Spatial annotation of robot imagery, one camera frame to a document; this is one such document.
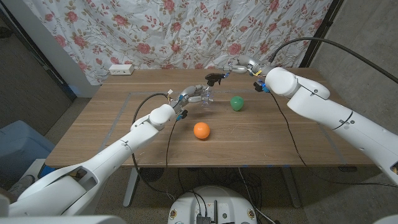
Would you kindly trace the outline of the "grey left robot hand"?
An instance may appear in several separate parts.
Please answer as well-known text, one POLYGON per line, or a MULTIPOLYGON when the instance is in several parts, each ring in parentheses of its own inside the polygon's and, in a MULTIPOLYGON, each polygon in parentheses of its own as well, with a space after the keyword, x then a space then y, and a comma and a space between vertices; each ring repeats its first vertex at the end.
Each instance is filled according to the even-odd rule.
POLYGON ((174 108, 178 106, 183 108, 189 103, 202 103, 204 105, 208 105, 212 102, 214 102, 212 87, 206 85, 194 85, 187 87, 181 92, 174 108))

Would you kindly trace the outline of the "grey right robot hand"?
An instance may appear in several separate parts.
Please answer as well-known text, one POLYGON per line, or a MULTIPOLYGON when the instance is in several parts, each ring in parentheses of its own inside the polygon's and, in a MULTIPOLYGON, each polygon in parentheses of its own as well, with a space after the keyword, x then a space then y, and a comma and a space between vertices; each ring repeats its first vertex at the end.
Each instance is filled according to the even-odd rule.
POLYGON ((269 62, 262 63, 258 59, 247 55, 240 55, 235 62, 230 62, 221 67, 224 72, 233 72, 238 74, 249 73, 255 77, 266 77, 267 74, 274 68, 269 62))

